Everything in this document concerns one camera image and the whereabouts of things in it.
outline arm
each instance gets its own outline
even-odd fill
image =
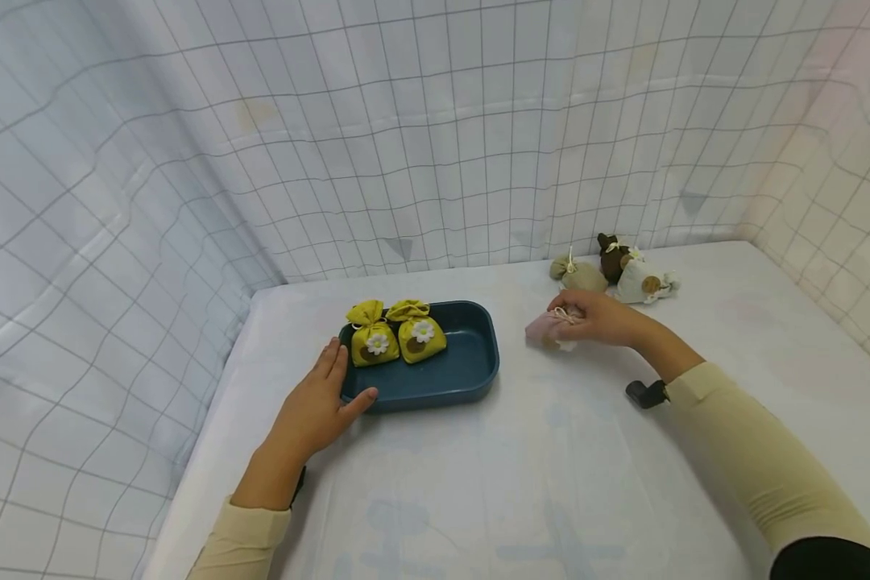
[[[667,383],[671,408],[703,441],[773,554],[807,537],[838,537],[870,548],[870,527],[825,468],[770,411],[705,362],[671,330],[605,294],[564,291],[549,309],[576,305],[586,323],[562,340],[628,346]]]
[[[367,389],[345,407],[339,400],[348,349],[337,338],[284,401],[274,426],[252,454],[235,493],[187,580],[264,580],[287,531],[290,503],[309,457],[331,445],[376,398]]]

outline forearm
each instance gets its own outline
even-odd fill
[[[824,466],[719,367],[663,327],[638,352],[665,380],[673,413],[705,446],[773,553],[803,537],[870,548],[867,521]]]
[[[274,432],[252,454],[187,580],[264,580],[305,459]]]

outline white curtain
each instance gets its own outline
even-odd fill
[[[141,578],[256,289],[599,232],[870,353],[870,0],[0,0],[0,580]]]

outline white flower decoration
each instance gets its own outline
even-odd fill
[[[428,320],[419,320],[412,325],[412,336],[416,337],[418,342],[428,342],[435,336],[435,327]]]
[[[367,346],[370,354],[384,354],[387,352],[387,348],[390,348],[390,341],[382,334],[372,334],[371,338],[364,342],[364,346]]]

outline tabletop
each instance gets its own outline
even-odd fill
[[[815,453],[870,520],[870,358],[745,242],[648,251],[683,280],[642,306]],[[485,306],[500,371],[477,404],[364,416],[308,465],[271,578],[760,578],[769,554],[630,350],[526,346],[549,262],[269,288],[224,371],[145,578],[184,578],[284,397],[369,298]]]

